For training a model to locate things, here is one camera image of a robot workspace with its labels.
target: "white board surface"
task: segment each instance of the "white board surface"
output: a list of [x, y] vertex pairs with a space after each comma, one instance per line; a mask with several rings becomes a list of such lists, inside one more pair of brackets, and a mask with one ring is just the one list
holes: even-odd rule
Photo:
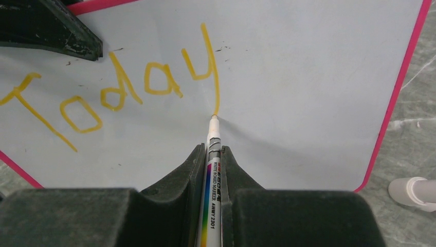
[[[16, 98], [0, 106], [0, 150], [44, 187], [143, 189], [205, 142], [215, 107], [200, 28], [219, 74], [222, 144], [266, 188], [354, 190], [362, 183], [422, 1], [146, 1], [83, 14], [104, 41], [98, 62], [0, 47], [0, 100], [28, 73], [23, 98], [77, 152]], [[100, 91], [118, 87], [108, 53], [128, 75], [124, 106]], [[183, 97], [144, 89], [148, 63], [168, 64]], [[152, 69], [150, 88], [167, 88]], [[102, 127], [76, 132], [60, 104], [80, 96]], [[117, 105], [119, 97], [108, 94]], [[65, 107], [79, 129], [96, 121], [78, 102]]]

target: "whiteboard marker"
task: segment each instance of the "whiteboard marker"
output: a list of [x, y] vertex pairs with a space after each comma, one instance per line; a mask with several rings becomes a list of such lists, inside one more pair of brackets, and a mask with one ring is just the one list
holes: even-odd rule
[[197, 247], [221, 247], [221, 139], [216, 115], [209, 122], [206, 140], [203, 194], [197, 230]]

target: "marble floor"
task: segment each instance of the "marble floor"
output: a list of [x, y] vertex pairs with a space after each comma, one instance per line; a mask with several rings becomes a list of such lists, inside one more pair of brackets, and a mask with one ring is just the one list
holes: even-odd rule
[[[388, 246], [436, 246], [436, 212], [395, 203], [389, 182], [420, 176], [436, 179], [436, 4], [433, 2], [367, 186], [359, 193], [371, 205]], [[0, 192], [30, 188], [0, 164]]]

